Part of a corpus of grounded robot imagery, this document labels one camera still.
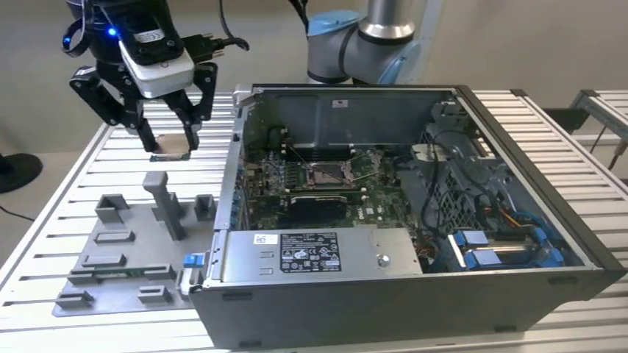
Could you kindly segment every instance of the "barcode sticker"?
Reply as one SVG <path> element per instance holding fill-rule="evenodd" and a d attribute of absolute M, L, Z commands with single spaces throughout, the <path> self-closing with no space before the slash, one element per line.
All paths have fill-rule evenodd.
<path fill-rule="evenodd" d="M 279 243 L 277 234 L 256 234 L 253 239 L 255 245 L 276 245 Z"/>

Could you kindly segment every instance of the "gray wall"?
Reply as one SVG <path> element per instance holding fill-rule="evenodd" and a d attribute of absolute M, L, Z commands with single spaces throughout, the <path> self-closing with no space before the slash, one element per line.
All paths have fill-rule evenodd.
<path fill-rule="evenodd" d="M 0 13 L 0 151 L 81 150 L 99 118 L 67 87 L 88 56 L 67 57 L 71 21 L 63 0 L 4 1 Z M 221 34 L 215 0 L 171 0 L 181 35 Z M 217 60 L 219 89 L 239 82 L 301 82 L 303 27 L 287 0 L 225 0 L 227 18 L 249 52 Z M 311 13 L 360 9 L 360 0 L 312 0 Z M 523 88 L 544 105 L 565 105 L 580 88 L 628 87 L 625 0 L 444 0 L 425 83 Z"/>
<path fill-rule="evenodd" d="M 445 0 L 423 82 L 523 88 L 544 106 L 628 89 L 625 0 Z"/>

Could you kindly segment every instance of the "metal rail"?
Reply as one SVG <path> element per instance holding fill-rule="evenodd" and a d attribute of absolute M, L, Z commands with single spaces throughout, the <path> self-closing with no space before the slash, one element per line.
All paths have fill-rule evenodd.
<path fill-rule="evenodd" d="M 613 255 L 628 267 L 628 190 L 527 97 L 477 91 L 481 102 L 519 142 Z M 155 134 L 179 131 L 164 104 L 147 105 Z M 40 352 L 208 352 L 211 339 L 193 310 L 52 316 L 104 193 L 151 202 L 141 188 L 149 170 L 168 170 L 180 199 L 219 195 L 232 126 L 232 100 L 219 94 L 200 148 L 187 162 L 149 163 L 137 138 L 101 128 L 80 161 L 0 271 L 0 348 Z M 524 333 L 292 349 L 291 352 L 621 352 L 628 347 L 628 278 L 595 299 L 561 305 Z"/>

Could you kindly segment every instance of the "power supply label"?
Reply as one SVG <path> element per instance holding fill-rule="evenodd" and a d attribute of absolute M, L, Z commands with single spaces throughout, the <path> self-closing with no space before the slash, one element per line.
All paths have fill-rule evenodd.
<path fill-rule="evenodd" d="M 281 271 L 303 272 L 343 271 L 337 233 L 281 234 Z"/>

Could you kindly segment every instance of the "black floor stand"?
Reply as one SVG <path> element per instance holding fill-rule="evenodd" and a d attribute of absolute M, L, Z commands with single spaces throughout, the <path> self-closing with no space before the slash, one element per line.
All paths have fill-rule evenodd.
<path fill-rule="evenodd" d="M 19 153 L 8 157 L 0 154 L 0 193 L 25 186 L 41 173 L 41 160 L 32 154 Z"/>

